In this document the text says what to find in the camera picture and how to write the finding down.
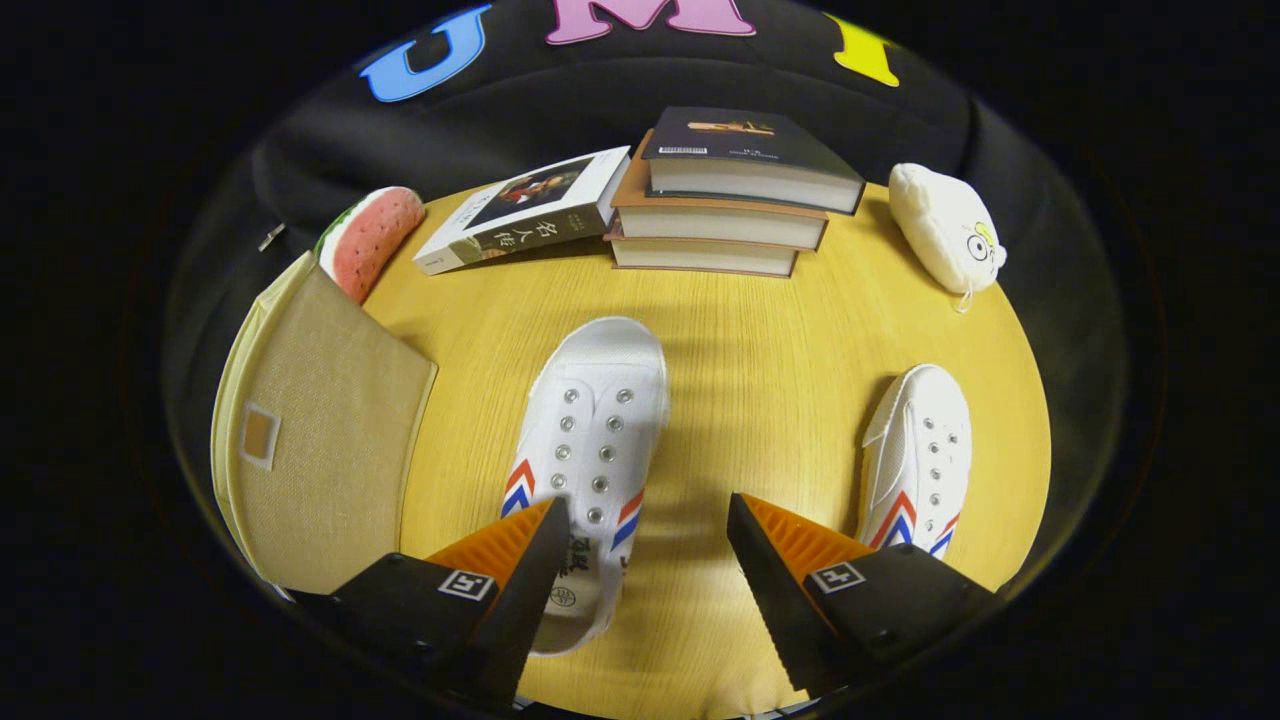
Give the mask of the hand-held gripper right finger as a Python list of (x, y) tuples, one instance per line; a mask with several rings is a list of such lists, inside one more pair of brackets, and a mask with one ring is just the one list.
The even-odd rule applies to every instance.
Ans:
[(792, 688), (817, 697), (878, 682), (996, 605), (915, 544), (873, 550), (753, 495), (727, 537)]

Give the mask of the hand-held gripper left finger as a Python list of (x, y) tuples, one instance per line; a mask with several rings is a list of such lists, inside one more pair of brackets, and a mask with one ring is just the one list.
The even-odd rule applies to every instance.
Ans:
[(570, 546), (557, 497), (416, 559), (392, 552), (329, 593), (291, 598), (397, 675), (479, 707), (516, 694)]

